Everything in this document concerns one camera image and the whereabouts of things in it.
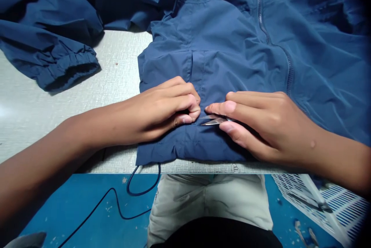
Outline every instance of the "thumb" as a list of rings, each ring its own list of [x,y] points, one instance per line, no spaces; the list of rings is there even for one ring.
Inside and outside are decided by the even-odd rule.
[[[219,128],[226,132],[236,144],[250,151],[258,159],[265,159],[273,150],[238,123],[226,121],[219,124]]]
[[[190,124],[192,122],[193,119],[191,116],[187,114],[176,113],[161,124],[161,133],[164,134],[175,127],[181,126],[183,124]]]

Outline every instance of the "plastic crate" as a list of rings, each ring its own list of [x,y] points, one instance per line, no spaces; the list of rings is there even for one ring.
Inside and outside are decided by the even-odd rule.
[[[368,202],[340,186],[319,191],[308,174],[273,174],[282,196],[332,235],[351,247],[368,209]]]

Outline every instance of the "leg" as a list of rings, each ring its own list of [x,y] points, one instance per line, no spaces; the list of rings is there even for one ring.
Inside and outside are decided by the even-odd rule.
[[[272,230],[264,175],[217,175],[206,188],[207,215]]]
[[[209,175],[163,174],[148,225],[147,246],[162,243],[182,225],[204,216]]]

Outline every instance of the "black shirt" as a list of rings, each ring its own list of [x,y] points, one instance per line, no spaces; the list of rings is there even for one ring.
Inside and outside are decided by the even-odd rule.
[[[180,227],[164,243],[151,246],[160,247],[282,248],[282,244],[272,231],[227,218],[202,217]]]

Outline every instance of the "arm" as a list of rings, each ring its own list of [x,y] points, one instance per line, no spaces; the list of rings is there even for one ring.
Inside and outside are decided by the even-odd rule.
[[[123,102],[65,120],[0,164],[0,234],[6,235],[5,230],[13,228],[9,224],[19,225],[26,215],[27,224],[95,151],[155,140],[178,125],[192,123],[200,114],[199,103],[193,85],[176,77]],[[186,109],[188,115],[176,113]]]
[[[371,189],[371,148],[313,123],[283,92],[230,92],[208,113],[239,120],[219,125],[257,159],[303,168],[366,196]]]

